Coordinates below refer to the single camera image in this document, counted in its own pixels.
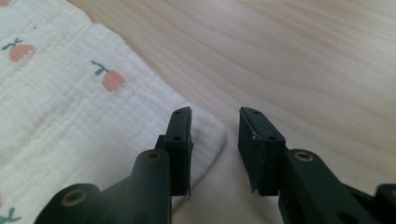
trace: wooden table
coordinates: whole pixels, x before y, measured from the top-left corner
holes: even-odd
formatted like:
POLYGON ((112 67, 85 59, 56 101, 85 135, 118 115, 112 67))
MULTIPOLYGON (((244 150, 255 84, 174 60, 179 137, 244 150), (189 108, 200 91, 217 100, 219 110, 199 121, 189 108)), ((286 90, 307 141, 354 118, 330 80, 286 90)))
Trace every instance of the wooden table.
POLYGON ((276 197, 250 193, 237 150, 241 106, 357 189, 396 182, 395 1, 70 2, 227 128, 223 153, 173 223, 281 223, 276 197))

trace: black mechanical part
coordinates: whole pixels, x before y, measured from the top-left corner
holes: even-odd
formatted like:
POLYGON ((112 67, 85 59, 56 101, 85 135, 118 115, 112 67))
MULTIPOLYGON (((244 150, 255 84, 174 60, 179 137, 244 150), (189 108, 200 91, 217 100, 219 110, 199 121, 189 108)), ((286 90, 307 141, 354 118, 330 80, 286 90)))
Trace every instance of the black mechanical part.
POLYGON ((281 177, 278 166, 288 150, 285 145, 285 138, 262 112, 241 108, 238 148, 252 192, 278 195, 281 177))
POLYGON ((130 176, 103 191, 91 184, 61 190, 35 224, 169 224, 171 196, 190 195, 191 151, 191 110, 184 107, 155 148, 137 156, 130 176))
POLYGON ((315 153, 268 147, 265 139, 281 135, 260 111, 242 107, 240 116, 238 147, 251 188, 271 189, 261 196, 280 190, 285 223, 396 223, 395 184, 379 186, 374 197, 343 185, 315 153))

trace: cloth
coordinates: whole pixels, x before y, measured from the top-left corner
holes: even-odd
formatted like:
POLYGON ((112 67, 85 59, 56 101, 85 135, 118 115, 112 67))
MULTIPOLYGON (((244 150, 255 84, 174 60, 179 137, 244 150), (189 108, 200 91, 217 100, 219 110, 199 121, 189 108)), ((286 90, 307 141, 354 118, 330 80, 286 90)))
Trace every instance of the cloth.
POLYGON ((33 223, 67 186, 122 180, 178 108, 192 109, 192 184, 225 142, 216 118, 65 0, 0 0, 0 48, 0 223, 33 223))

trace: white muslin cloth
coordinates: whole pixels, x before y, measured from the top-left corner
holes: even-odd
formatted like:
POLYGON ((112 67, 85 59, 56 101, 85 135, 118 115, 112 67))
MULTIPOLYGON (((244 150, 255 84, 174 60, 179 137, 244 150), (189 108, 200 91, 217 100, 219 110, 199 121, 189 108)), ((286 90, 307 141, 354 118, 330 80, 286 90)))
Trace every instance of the white muslin cloth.
POLYGON ((0 0, 0 48, 0 223, 33 223, 67 186, 128 176, 178 108, 192 109, 192 184, 222 149, 216 118, 65 0, 0 0))

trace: wood grain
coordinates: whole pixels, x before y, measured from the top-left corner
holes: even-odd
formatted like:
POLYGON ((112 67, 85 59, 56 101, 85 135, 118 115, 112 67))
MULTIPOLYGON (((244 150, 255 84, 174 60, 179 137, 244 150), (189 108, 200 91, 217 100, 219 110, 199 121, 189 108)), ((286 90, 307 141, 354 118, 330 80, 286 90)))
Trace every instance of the wood grain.
POLYGON ((249 192, 237 151, 242 105, 343 182, 371 194, 396 182, 396 2, 70 2, 227 127, 224 152, 174 223, 281 222, 276 198, 249 192))

